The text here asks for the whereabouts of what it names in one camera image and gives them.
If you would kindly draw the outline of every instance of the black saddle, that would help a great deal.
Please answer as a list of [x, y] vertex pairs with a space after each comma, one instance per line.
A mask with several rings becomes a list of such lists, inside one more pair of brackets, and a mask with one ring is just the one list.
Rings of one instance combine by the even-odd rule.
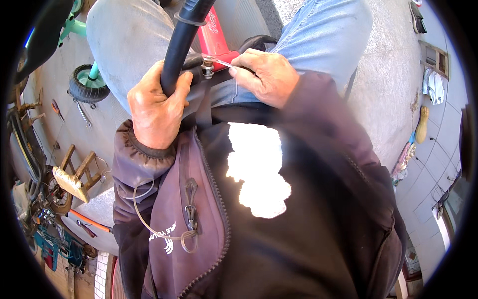
[[20, 83], [53, 55], [73, 2], [74, 0], [53, 0], [42, 9], [25, 48], [25, 62], [15, 75], [15, 84]]

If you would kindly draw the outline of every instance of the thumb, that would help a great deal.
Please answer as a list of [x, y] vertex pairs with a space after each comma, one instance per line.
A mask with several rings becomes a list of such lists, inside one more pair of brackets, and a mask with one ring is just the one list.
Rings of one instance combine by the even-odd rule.
[[185, 72], [179, 76], [176, 83], [176, 90], [174, 91], [174, 96], [177, 100], [186, 100], [186, 96], [189, 94], [191, 88], [191, 82], [193, 81], [193, 73]]
[[262, 87], [261, 79], [244, 68], [233, 66], [229, 69], [229, 74], [239, 86], [247, 88], [252, 93], [259, 91], [259, 88]]

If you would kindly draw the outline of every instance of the metal clamp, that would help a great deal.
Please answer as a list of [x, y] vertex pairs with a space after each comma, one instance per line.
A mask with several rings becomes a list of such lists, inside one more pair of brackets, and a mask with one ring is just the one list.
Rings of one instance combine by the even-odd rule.
[[204, 57], [204, 62], [201, 65], [201, 68], [203, 69], [204, 79], [211, 79], [214, 75], [214, 72], [212, 71], [214, 69], [212, 56], [208, 55]]

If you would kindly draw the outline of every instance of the wooden chair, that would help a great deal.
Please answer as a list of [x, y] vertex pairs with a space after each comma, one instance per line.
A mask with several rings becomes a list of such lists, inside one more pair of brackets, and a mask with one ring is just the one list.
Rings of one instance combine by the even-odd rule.
[[[81, 199], [85, 203], [88, 203], [90, 198], [88, 195], [88, 190], [91, 189], [96, 183], [98, 183], [101, 175], [99, 173], [91, 176], [89, 165], [95, 160], [96, 154], [91, 151], [85, 160], [81, 163], [80, 167], [75, 170], [73, 163], [71, 162], [71, 156], [75, 151], [75, 145], [70, 145], [68, 151], [63, 158], [63, 162], [60, 167], [53, 167], [53, 176], [56, 179], [56, 182], [60, 187], [68, 193], [71, 193], [75, 197]], [[70, 165], [73, 175], [70, 175], [66, 172], [66, 167]], [[83, 185], [81, 182], [81, 177], [86, 174], [87, 182]]]

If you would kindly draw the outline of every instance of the shoe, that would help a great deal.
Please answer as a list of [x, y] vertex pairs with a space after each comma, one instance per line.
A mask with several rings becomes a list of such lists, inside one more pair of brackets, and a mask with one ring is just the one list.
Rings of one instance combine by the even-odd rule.
[[425, 24], [423, 23], [423, 16], [418, 10], [418, 7], [414, 2], [409, 2], [410, 12], [412, 13], [412, 24], [415, 33], [426, 33]]

